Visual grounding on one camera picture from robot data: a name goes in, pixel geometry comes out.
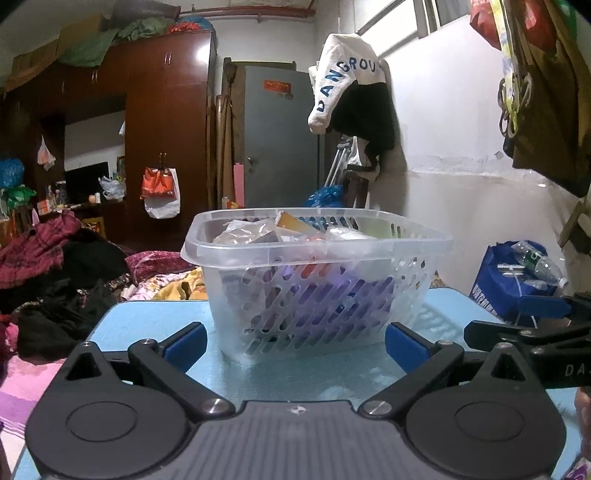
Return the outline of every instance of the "blue gripper pad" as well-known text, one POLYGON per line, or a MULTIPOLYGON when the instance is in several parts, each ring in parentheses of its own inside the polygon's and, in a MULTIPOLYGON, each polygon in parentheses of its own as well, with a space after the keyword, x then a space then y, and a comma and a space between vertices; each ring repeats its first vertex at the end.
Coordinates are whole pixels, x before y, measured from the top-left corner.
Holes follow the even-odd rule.
POLYGON ((396 325, 388 325, 386 328, 385 343, 388 355, 406 373, 412 372, 431 358, 429 348, 409 337, 396 325))
POLYGON ((186 373, 207 350, 207 330, 201 324, 165 348, 164 359, 186 373))
POLYGON ((572 311, 572 307, 563 299, 536 295, 522 296, 519 299, 518 309, 522 315, 550 319, 562 319, 572 311))

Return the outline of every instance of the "red label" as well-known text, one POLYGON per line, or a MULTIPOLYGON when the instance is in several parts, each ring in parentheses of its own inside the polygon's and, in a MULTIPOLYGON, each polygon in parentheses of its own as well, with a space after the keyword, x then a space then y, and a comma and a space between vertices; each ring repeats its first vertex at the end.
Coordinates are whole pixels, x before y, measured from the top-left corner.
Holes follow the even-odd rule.
POLYGON ((291 83, 265 80, 262 87, 270 92, 291 93, 291 83))

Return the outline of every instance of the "green cloth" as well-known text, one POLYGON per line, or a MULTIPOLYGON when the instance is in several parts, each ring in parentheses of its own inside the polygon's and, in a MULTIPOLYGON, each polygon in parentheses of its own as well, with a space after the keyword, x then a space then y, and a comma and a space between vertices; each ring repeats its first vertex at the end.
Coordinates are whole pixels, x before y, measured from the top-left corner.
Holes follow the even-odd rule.
POLYGON ((118 37, 126 38, 129 41, 139 40, 140 38, 155 37, 167 32, 169 26, 174 24, 174 20, 164 17, 144 18, 135 20, 119 32, 118 37))
POLYGON ((163 35, 173 24, 174 20, 163 17, 135 20, 123 30, 113 28, 71 46, 58 61, 74 67, 98 67, 103 62, 111 44, 163 35))
POLYGON ((72 45, 58 61, 74 67, 98 67, 119 32, 118 28, 113 28, 72 45))

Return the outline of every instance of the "plastic basket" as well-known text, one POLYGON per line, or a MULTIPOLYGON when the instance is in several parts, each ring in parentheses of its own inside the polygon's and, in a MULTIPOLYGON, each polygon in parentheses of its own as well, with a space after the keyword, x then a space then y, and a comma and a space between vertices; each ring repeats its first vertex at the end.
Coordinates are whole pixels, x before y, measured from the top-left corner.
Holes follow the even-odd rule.
POLYGON ((195 217, 182 256, 201 265, 220 348, 242 364, 315 355, 384 340, 409 325, 452 239, 393 213, 362 209, 217 210, 195 217), (281 210, 325 231, 371 240, 212 244, 230 220, 281 210))

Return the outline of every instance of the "metal screw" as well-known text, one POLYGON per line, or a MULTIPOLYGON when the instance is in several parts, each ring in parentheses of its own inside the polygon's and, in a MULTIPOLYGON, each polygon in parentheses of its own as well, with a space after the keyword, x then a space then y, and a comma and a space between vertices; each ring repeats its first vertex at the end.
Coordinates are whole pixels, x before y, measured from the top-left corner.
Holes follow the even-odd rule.
POLYGON ((230 409, 230 404, 222 398, 210 398, 201 403, 201 408, 205 413, 215 415, 227 412, 230 409))
POLYGON ((363 410, 371 416, 387 415, 392 411, 392 405, 384 400, 372 400, 363 404, 363 410))

